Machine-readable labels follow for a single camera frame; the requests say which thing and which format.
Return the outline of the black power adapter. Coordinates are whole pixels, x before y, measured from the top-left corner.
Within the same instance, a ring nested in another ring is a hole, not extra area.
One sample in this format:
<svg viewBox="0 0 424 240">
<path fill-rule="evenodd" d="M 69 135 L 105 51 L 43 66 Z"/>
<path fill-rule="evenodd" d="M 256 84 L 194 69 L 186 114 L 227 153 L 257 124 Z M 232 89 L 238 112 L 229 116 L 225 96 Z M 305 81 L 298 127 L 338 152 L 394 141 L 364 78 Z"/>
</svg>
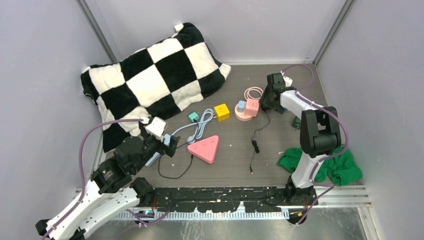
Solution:
<svg viewBox="0 0 424 240">
<path fill-rule="evenodd" d="M 260 137 L 260 138 L 258 138 L 258 135 L 266 128 L 266 127 L 268 127 L 269 126 L 269 124 L 271 123 L 271 118 L 270 118 L 270 116 L 269 116 L 269 113 L 268 113 L 268 110 L 263 110 L 262 111 L 264 114 L 265 114 L 265 116 L 266 116 L 266 119 L 267 119 L 267 123 L 265 124 L 265 125 L 263 125 L 263 126 L 261 126 L 261 127 L 259 127 L 258 129 L 256 129 L 256 130 L 254 130 L 254 132 L 253 132 L 253 136 L 250 138 L 250 142 L 251 142 L 251 145 L 252 145 L 252 147 L 253 147 L 253 153 L 252 153 L 252 156 L 251 156 L 251 159 L 250 159 L 250 162 L 249 162 L 249 172 L 250 172 L 250 174 L 251 175 L 253 175 L 254 174 L 254 168 L 253 168 L 253 161 L 254 161 L 254 159 L 255 159 L 255 155 L 258 155 L 259 153 L 260 153 L 260 151 L 261 151 L 261 147 L 259 146 L 260 145 L 260 142 L 261 142 L 261 140 L 262 140 L 262 138 Z"/>
</svg>

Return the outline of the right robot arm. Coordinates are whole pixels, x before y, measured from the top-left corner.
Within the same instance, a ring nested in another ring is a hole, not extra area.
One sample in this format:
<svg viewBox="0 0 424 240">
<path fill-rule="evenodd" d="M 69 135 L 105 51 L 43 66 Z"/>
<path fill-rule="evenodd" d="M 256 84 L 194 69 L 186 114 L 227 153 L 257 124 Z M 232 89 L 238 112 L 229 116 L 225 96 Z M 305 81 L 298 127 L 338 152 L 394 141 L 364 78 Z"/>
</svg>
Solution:
<svg viewBox="0 0 424 240">
<path fill-rule="evenodd" d="M 300 119 L 299 142 L 302 154 L 283 193 L 285 202 L 299 205 L 313 196 L 318 170 L 325 158 L 341 146 L 342 140 L 337 110 L 307 99 L 295 87 L 289 86 L 286 80 L 282 73 L 267 75 L 267 86 L 259 103 L 263 111 L 288 110 Z"/>
</svg>

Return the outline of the pink cube socket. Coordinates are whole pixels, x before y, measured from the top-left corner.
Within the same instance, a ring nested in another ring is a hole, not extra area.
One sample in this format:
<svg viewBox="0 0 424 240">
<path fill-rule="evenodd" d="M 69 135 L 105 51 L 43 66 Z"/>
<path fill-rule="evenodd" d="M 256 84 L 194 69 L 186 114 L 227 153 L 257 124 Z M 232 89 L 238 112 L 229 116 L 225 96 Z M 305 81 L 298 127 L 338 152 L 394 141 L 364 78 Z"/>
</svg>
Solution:
<svg viewBox="0 0 424 240">
<path fill-rule="evenodd" d="M 256 117 L 259 111 L 259 100 L 249 98 L 246 101 L 244 114 L 249 117 Z"/>
</svg>

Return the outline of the light blue plug adapter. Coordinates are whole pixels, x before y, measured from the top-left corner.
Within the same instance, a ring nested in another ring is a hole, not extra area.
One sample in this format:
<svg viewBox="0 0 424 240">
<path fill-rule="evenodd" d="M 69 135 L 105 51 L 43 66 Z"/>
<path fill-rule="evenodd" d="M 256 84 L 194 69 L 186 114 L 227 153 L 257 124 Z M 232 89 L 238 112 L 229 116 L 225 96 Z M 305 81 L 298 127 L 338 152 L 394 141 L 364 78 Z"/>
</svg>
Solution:
<svg viewBox="0 0 424 240">
<path fill-rule="evenodd" d="M 237 104 L 237 112 L 238 113 L 243 113 L 244 112 L 244 109 L 245 109 L 245 106 L 246 106 L 246 102 L 243 101 L 243 100 L 240 100 L 238 102 L 238 104 Z"/>
</svg>

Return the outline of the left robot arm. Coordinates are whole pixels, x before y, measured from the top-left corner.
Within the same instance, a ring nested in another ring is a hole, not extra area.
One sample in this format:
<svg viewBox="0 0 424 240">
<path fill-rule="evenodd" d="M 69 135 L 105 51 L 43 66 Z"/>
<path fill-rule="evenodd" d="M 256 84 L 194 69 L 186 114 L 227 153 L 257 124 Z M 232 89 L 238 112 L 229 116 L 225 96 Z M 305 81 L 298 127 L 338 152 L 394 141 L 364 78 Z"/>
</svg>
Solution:
<svg viewBox="0 0 424 240">
<path fill-rule="evenodd" d="M 39 220 L 35 228 L 42 239 L 83 240 L 89 229 L 99 227 L 113 214 L 140 205 L 148 207 L 154 188 L 136 175 L 158 153 L 173 157 L 180 137 L 171 135 L 165 143 L 150 135 L 143 139 L 129 136 L 115 148 L 113 156 L 92 173 L 85 188 L 57 216 Z"/>
</svg>

